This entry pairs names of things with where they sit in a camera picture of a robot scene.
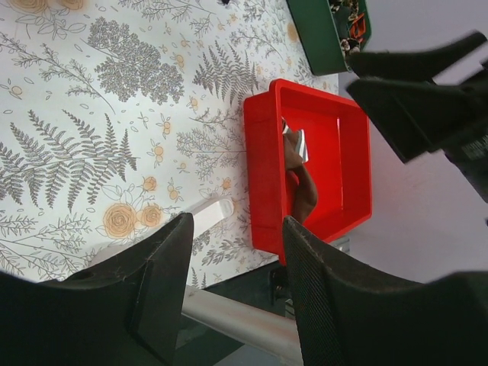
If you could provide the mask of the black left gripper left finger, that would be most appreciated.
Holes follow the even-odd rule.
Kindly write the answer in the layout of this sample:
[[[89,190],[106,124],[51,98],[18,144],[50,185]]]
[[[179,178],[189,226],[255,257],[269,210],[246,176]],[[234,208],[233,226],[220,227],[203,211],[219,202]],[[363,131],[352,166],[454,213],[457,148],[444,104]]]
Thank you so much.
[[[1,276],[3,365],[170,365],[194,233],[182,213],[64,281]]]

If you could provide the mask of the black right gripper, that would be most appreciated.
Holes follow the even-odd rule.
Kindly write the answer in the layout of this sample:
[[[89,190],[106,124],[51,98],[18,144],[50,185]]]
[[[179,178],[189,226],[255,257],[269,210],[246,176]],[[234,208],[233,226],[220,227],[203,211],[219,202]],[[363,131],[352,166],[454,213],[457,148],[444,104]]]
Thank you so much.
[[[480,48],[480,32],[416,52],[359,52],[348,65],[360,78],[346,90],[398,158],[407,163],[442,145],[448,161],[487,201],[487,62],[466,80],[444,86],[433,78]]]

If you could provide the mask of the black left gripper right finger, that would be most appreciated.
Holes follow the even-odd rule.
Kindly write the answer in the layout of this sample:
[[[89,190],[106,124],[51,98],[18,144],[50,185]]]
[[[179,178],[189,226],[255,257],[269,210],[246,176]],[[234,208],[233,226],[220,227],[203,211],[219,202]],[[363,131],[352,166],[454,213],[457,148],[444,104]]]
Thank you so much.
[[[306,365],[485,365],[487,274],[421,284],[366,265],[283,222],[287,277]]]

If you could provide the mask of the brown sock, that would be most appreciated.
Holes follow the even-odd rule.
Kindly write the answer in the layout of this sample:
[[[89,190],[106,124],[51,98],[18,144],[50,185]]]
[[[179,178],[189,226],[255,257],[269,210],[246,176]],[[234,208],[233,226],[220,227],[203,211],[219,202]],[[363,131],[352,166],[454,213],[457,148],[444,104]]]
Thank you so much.
[[[309,160],[305,132],[304,130],[292,130],[283,118],[282,134],[285,169],[300,175]]]
[[[305,165],[299,165],[291,171],[298,179],[294,193],[292,217],[297,222],[304,223],[317,206],[318,191]]]

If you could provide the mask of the silver stand pole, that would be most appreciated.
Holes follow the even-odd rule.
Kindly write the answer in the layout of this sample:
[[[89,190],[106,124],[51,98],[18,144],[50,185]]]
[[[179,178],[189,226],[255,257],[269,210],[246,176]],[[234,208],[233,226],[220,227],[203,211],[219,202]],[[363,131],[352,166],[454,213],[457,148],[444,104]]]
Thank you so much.
[[[245,345],[302,365],[297,324],[247,304],[187,286],[181,314]]]

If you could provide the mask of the red plastic tray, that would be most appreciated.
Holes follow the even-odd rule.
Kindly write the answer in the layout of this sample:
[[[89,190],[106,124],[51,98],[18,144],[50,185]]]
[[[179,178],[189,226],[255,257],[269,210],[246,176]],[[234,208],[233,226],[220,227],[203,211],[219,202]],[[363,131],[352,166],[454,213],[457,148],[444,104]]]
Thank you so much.
[[[303,166],[318,193],[304,226],[331,242],[371,218],[369,121],[355,102],[276,79],[244,101],[243,117],[254,249],[286,262],[282,223],[293,212],[300,179],[285,168],[285,127],[303,134]]]

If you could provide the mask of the green compartment box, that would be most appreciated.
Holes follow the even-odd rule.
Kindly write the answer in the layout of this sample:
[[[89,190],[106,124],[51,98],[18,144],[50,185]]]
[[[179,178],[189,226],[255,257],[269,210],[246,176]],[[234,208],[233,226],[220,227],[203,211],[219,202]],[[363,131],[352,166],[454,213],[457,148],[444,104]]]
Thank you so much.
[[[349,71],[348,56],[363,50],[371,38],[363,0],[289,0],[287,6],[314,75]]]

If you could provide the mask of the white stand base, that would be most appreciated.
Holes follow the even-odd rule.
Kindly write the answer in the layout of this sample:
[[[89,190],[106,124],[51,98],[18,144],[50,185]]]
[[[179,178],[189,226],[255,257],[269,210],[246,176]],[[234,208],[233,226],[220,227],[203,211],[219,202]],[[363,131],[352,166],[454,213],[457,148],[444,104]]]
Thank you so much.
[[[193,239],[198,238],[220,221],[231,217],[234,212],[234,205],[230,198],[216,197],[202,201],[199,205],[194,205],[190,213],[194,219]],[[102,249],[89,263],[89,267],[99,264],[118,253],[130,248],[133,244],[122,246],[108,246]]]

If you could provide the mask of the floral table mat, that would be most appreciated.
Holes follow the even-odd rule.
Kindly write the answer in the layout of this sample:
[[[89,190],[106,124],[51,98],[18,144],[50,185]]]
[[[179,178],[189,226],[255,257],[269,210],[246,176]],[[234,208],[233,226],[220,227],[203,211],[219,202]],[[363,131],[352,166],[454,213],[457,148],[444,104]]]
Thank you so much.
[[[3,1],[1,270],[62,280],[219,196],[188,283],[274,262],[251,244],[242,103],[275,79],[339,86],[283,1]]]

